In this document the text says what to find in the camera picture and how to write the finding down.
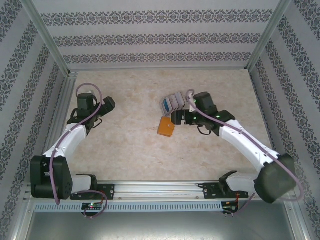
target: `patterned wallpaper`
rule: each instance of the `patterned wallpaper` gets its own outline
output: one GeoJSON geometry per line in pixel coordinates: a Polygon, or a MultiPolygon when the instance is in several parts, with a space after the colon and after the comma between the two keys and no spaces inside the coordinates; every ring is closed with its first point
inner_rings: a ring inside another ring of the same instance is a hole
{"type": "Polygon", "coordinates": [[[0,240],[10,235],[42,154],[64,77],[18,0],[0,2],[0,240]]]}
{"type": "Polygon", "coordinates": [[[68,67],[245,67],[279,0],[35,0],[68,67]]]}
{"type": "Polygon", "coordinates": [[[311,239],[320,239],[319,3],[290,3],[250,73],[274,148],[295,159],[311,239]]]}

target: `cards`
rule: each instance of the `cards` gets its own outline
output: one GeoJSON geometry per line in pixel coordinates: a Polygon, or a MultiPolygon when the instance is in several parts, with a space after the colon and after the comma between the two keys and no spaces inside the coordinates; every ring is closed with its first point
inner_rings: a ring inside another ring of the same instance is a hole
{"type": "Polygon", "coordinates": [[[176,110],[181,110],[186,105],[185,99],[181,92],[164,97],[160,102],[162,115],[169,117],[176,110]]]}

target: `metal frame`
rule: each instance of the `metal frame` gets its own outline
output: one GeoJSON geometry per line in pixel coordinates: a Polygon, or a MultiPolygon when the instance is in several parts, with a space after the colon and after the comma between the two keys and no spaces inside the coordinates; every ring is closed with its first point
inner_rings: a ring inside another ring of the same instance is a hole
{"type": "MultiPolygon", "coordinates": [[[[115,184],[114,200],[109,200],[110,212],[201,212],[222,211],[222,201],[235,199],[205,199],[201,183],[217,181],[103,181],[115,184]]],[[[253,201],[262,201],[259,197],[253,201]]],[[[35,212],[80,212],[82,203],[91,201],[63,200],[57,207],[53,199],[33,198],[28,184],[11,240],[25,240],[35,212]]],[[[298,203],[284,203],[296,240],[310,240],[298,203]]]]}
{"type": "Polygon", "coordinates": [[[280,22],[282,16],[284,15],[290,3],[291,3],[291,0],[280,0],[278,5],[276,6],[270,18],[270,21],[268,22],[266,28],[264,29],[263,34],[261,35],[256,47],[254,48],[253,53],[251,54],[251,57],[247,65],[245,66],[245,68],[248,69],[249,73],[255,67],[258,59],[260,58],[262,52],[265,49],[265,46],[267,45],[269,39],[271,38],[271,35],[276,29],[278,23],[280,22]]]}
{"type": "MultiPolygon", "coordinates": [[[[64,76],[67,78],[64,82],[61,96],[58,100],[57,111],[54,115],[52,121],[52,127],[49,131],[48,141],[46,143],[45,149],[47,150],[54,142],[59,138],[63,131],[65,120],[67,117],[68,109],[70,106],[73,89],[77,79],[78,73],[73,71],[70,72],[63,56],[61,55],[56,43],[50,35],[48,28],[43,22],[38,10],[36,9],[32,0],[21,0],[23,7],[26,9],[28,15],[36,26],[39,34],[43,38],[43,41],[48,46],[51,54],[53,55],[58,66],[62,70],[64,76]]],[[[264,30],[256,48],[254,49],[246,68],[250,70],[255,66],[257,60],[262,54],[266,44],[268,43],[273,31],[276,29],[278,22],[280,21],[282,15],[287,9],[291,0],[280,0],[278,6],[276,7],[274,14],[272,15],[266,29],[264,30]]],[[[109,203],[114,206],[126,205],[128,203],[143,206],[146,204],[169,204],[175,206],[181,206],[183,204],[191,205],[201,205],[201,204],[221,204],[221,199],[204,199],[203,190],[197,186],[200,183],[207,182],[217,182],[217,181],[106,181],[101,183],[115,184],[114,200],[110,200],[109,203]]],[[[234,201],[234,199],[223,199],[223,201],[234,201]]],[[[261,201],[259,197],[253,199],[253,201],[261,201]]],[[[78,200],[65,200],[62,204],[74,205],[85,203],[88,201],[78,201],[78,200]]],[[[18,214],[17,222],[13,229],[11,238],[12,240],[22,240],[26,239],[30,224],[32,222],[32,217],[34,212],[39,212],[37,206],[44,204],[52,206],[54,204],[53,199],[40,199],[32,198],[30,192],[30,185],[28,185],[21,209],[18,214]]],[[[296,240],[310,240],[310,235],[303,218],[300,205],[293,202],[284,203],[289,222],[294,233],[296,240]]],[[[114,212],[120,211],[120,208],[114,208],[114,212]]],[[[221,209],[213,210],[202,209],[203,211],[221,211],[221,209]]],[[[200,211],[199,207],[192,207],[190,211],[200,211]]],[[[61,208],[59,211],[71,212],[74,211],[72,208],[61,208]]]]}
{"type": "MultiPolygon", "coordinates": [[[[183,69],[183,70],[243,70],[244,67],[242,66],[175,66],[173,67],[175,69],[183,69]]],[[[106,71],[120,71],[120,70],[135,70],[135,71],[145,71],[145,70],[172,70],[172,67],[167,67],[167,66],[150,66],[150,67],[110,67],[110,68],[82,68],[82,69],[71,69],[71,72],[89,72],[89,71],[95,71],[95,72],[106,72],[106,71]]]]}
{"type": "Polygon", "coordinates": [[[40,36],[42,37],[44,43],[50,50],[54,60],[58,64],[60,70],[63,73],[64,77],[67,77],[70,70],[67,66],[66,61],[64,60],[60,50],[58,49],[53,37],[51,36],[44,20],[42,19],[41,15],[39,14],[33,0],[21,0],[21,4],[23,8],[28,13],[29,17],[31,18],[34,26],[38,30],[40,36]]]}

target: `floral border pattern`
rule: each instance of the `floral border pattern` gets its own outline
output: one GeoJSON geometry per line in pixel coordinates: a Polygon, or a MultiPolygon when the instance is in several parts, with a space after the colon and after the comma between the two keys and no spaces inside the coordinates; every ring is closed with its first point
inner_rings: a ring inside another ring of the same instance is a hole
{"type": "Polygon", "coordinates": [[[256,44],[260,33],[129,34],[54,37],[59,48],[163,44],[256,44]]]}
{"type": "Polygon", "coordinates": [[[7,131],[7,135],[4,137],[4,143],[0,149],[0,180],[3,179],[3,175],[7,170],[6,166],[9,164],[11,153],[16,145],[17,138],[21,132],[21,128],[37,90],[38,83],[46,66],[49,55],[50,51],[47,46],[44,45],[23,91],[17,106],[17,110],[15,111],[12,122],[10,123],[9,130],[7,131]]]}
{"type": "Polygon", "coordinates": [[[291,83],[287,70],[281,61],[281,58],[272,40],[270,40],[265,46],[265,51],[268,54],[273,69],[279,79],[280,85],[284,91],[284,95],[288,101],[288,105],[290,106],[297,126],[302,134],[302,139],[305,142],[305,146],[311,155],[313,166],[317,169],[317,174],[320,175],[320,144],[317,142],[318,139],[314,136],[314,130],[311,128],[311,124],[309,124],[309,119],[306,117],[306,113],[304,112],[304,108],[300,103],[298,95],[296,94],[294,85],[291,83]]]}
{"type": "Polygon", "coordinates": [[[26,61],[29,50],[34,44],[37,35],[38,31],[32,21],[30,21],[19,44],[14,50],[14,54],[12,55],[7,68],[0,78],[0,111],[3,110],[2,107],[6,104],[6,99],[8,99],[11,88],[17,80],[18,74],[21,71],[23,63],[26,61]]]}
{"type": "Polygon", "coordinates": [[[285,16],[283,16],[277,28],[320,111],[320,81],[314,64],[310,61],[307,52],[299,42],[297,34],[285,16]]]}
{"type": "Polygon", "coordinates": [[[175,23],[267,23],[271,9],[66,12],[41,14],[48,26],[175,23]]]}
{"type": "Polygon", "coordinates": [[[0,10],[0,44],[4,41],[12,24],[16,20],[22,9],[22,4],[19,0],[8,0],[3,4],[0,10]]]}
{"type": "Polygon", "coordinates": [[[60,69],[57,63],[54,63],[46,88],[44,90],[44,94],[41,99],[41,103],[39,104],[39,109],[34,118],[34,122],[31,127],[29,137],[27,139],[26,147],[24,148],[23,154],[21,156],[19,167],[14,177],[15,180],[12,182],[12,187],[10,188],[10,195],[7,197],[8,201],[5,203],[4,211],[1,214],[0,239],[3,239],[3,240],[6,239],[6,235],[9,231],[10,224],[13,220],[12,218],[14,216],[14,212],[17,207],[17,202],[19,200],[21,189],[24,185],[24,181],[25,181],[27,172],[29,170],[30,159],[34,155],[34,149],[37,144],[37,139],[38,139],[43,121],[45,119],[45,114],[46,114],[53,90],[55,88],[55,84],[57,82],[59,72],[60,72],[60,69]]]}
{"type": "Polygon", "coordinates": [[[64,55],[67,64],[248,61],[250,52],[169,52],[64,55]]]}
{"type": "Polygon", "coordinates": [[[320,238],[320,222],[319,222],[320,212],[319,212],[319,208],[316,206],[317,201],[312,196],[313,191],[310,190],[310,184],[308,183],[306,173],[302,168],[302,164],[297,154],[294,141],[290,136],[290,132],[288,130],[283,113],[280,109],[279,102],[276,98],[276,94],[272,88],[268,73],[261,59],[257,61],[255,68],[259,74],[259,78],[263,85],[264,92],[267,96],[270,109],[273,113],[274,119],[272,119],[271,121],[275,121],[277,124],[277,128],[278,128],[282,143],[284,145],[285,151],[290,156],[292,156],[293,159],[295,160],[295,174],[299,178],[304,189],[303,202],[306,207],[306,211],[308,212],[309,219],[312,222],[312,227],[315,229],[315,234],[318,238],[320,238]]]}
{"type": "Polygon", "coordinates": [[[305,22],[310,26],[315,38],[320,41],[320,7],[314,0],[294,0],[295,6],[304,16],[305,22]]]}

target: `grey metal panel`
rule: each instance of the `grey metal panel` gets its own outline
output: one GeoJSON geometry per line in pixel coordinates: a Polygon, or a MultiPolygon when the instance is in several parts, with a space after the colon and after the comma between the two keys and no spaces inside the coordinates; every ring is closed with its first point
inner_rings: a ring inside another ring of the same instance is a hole
{"type": "Polygon", "coordinates": [[[108,212],[87,220],[80,213],[35,212],[27,239],[291,240],[295,237],[282,204],[252,202],[233,218],[217,212],[108,212]]]}

